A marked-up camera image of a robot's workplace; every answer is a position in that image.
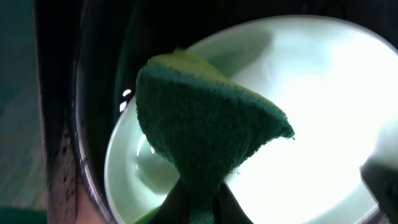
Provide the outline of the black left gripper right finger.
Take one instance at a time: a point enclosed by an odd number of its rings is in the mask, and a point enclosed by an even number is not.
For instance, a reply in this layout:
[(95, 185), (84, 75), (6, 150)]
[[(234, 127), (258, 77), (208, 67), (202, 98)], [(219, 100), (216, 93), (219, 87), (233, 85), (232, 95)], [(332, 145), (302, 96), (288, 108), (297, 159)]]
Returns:
[(219, 191), (213, 198), (213, 216), (216, 224), (253, 224), (226, 182), (220, 185)]

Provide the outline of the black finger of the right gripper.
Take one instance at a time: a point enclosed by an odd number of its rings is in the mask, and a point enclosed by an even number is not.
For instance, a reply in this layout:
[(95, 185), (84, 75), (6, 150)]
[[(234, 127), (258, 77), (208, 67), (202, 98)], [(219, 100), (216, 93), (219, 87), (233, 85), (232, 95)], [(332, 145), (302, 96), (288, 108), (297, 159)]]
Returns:
[(397, 224), (397, 169), (369, 158), (360, 168), (361, 178), (377, 202), (364, 222)]

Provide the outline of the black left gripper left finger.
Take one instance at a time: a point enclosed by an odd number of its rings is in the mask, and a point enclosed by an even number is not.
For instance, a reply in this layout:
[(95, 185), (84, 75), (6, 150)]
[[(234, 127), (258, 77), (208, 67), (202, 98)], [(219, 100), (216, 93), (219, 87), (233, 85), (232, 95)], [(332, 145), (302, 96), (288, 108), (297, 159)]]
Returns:
[(189, 194), (178, 180), (148, 224), (188, 224), (189, 215)]

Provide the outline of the green scouring sponge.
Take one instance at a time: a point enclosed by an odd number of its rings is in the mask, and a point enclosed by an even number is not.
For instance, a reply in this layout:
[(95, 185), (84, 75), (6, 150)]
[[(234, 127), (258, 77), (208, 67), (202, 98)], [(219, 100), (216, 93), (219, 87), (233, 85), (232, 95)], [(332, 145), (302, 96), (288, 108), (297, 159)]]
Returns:
[(136, 106), (149, 144), (189, 194), (188, 223), (215, 223), (213, 198), (226, 176), (261, 146), (295, 134), (273, 102), (185, 50), (156, 55), (139, 70)]

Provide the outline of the mint plate with green stain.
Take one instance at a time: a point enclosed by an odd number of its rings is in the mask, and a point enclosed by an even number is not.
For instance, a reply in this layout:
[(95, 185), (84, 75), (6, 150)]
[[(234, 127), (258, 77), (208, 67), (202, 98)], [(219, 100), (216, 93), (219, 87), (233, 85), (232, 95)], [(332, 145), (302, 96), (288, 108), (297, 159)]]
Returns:
[(296, 138), (263, 147), (229, 185), (248, 217), (274, 203), (288, 177), (289, 222), (364, 223), (378, 211), (359, 167), (394, 136), (397, 54), (376, 35), (322, 18), (277, 17), (220, 32), (192, 47), (230, 78), (270, 98)]

